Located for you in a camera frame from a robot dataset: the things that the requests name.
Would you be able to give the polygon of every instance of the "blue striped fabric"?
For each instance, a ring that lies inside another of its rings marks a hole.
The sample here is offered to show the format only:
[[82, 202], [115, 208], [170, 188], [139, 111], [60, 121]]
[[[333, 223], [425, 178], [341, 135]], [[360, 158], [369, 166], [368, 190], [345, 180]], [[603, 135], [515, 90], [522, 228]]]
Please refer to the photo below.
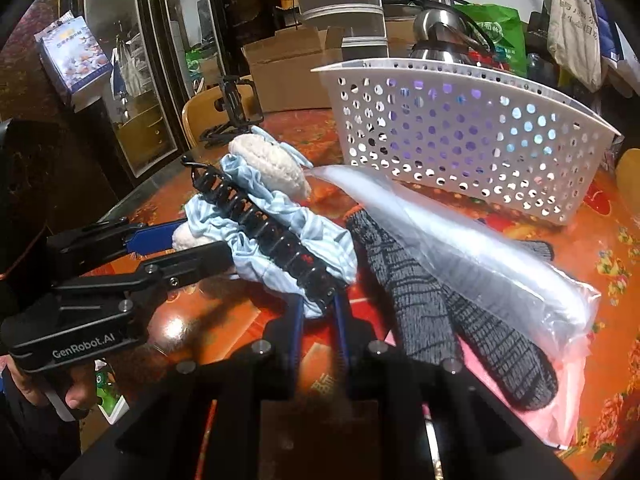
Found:
[[[287, 145], [287, 151], [299, 164], [311, 166], [311, 163], [292, 146]], [[241, 156], [225, 155], [220, 165], [225, 173], [246, 190], [255, 205], [288, 227], [311, 253], [324, 260], [327, 271], [332, 276], [347, 283], [355, 282], [358, 263], [350, 232], [292, 202], [284, 193], [268, 190], [262, 184], [260, 172], [249, 166]], [[300, 295], [304, 298], [306, 317], [322, 316], [321, 309], [306, 298], [293, 277], [264, 256], [256, 241], [241, 232], [236, 222], [222, 218], [217, 207], [206, 202], [198, 194], [187, 202], [184, 210], [194, 237], [205, 236], [212, 241], [224, 240], [229, 244], [236, 271], [241, 278], [261, 282], [267, 288], [285, 296]]]

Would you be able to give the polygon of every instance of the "cardboard box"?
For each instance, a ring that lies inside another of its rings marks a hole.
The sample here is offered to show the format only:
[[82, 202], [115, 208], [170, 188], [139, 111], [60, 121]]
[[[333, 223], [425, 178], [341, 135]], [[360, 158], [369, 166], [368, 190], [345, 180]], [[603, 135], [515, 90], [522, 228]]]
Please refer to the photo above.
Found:
[[414, 20], [385, 20], [389, 57], [409, 57], [415, 44]]
[[262, 110], [331, 108], [329, 95], [313, 68], [342, 61], [341, 28], [286, 28], [273, 38], [242, 48]]
[[218, 54], [199, 60], [200, 72], [207, 86], [215, 86], [220, 83], [220, 67], [218, 66]]

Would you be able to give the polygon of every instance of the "kettle handle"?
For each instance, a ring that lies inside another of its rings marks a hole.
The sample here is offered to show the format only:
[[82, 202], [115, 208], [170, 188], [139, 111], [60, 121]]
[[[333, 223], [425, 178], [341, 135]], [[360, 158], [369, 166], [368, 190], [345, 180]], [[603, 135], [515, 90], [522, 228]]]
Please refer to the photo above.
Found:
[[491, 38], [489, 38], [489, 35], [484, 30], [482, 30], [480, 25], [478, 25], [472, 18], [467, 16], [464, 12], [462, 12], [461, 10], [457, 10], [453, 6], [448, 6], [448, 5], [445, 5], [445, 4], [441, 4], [440, 2], [432, 2], [432, 1], [431, 2], [425, 2], [425, 6], [426, 7], [431, 7], [432, 9], [440, 9], [440, 10], [446, 10], [448, 12], [453, 12], [463, 22], [468, 23], [472, 28], [474, 28], [476, 30], [476, 32], [482, 37], [484, 42], [487, 44], [489, 54], [491, 56], [493, 54], [495, 54], [495, 44], [491, 40]]

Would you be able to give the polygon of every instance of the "human hand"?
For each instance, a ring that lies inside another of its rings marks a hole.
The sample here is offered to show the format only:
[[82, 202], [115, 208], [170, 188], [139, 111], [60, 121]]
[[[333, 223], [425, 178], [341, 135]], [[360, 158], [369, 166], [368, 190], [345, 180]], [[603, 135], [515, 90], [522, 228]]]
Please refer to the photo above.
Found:
[[[47, 406], [49, 400], [34, 384], [33, 378], [18, 369], [14, 360], [9, 357], [6, 361], [15, 386], [34, 406]], [[69, 370], [73, 385], [66, 393], [66, 405], [72, 410], [88, 410], [98, 402], [95, 387], [95, 369], [93, 364], [87, 364]]]

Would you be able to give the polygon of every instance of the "white plastic basket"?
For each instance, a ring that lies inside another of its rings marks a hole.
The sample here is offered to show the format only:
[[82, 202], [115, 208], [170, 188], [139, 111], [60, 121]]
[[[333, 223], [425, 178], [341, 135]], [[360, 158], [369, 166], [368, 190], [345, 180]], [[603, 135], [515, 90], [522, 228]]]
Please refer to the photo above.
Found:
[[315, 69], [345, 164], [566, 224], [619, 133], [583, 104], [475, 66], [365, 59]]

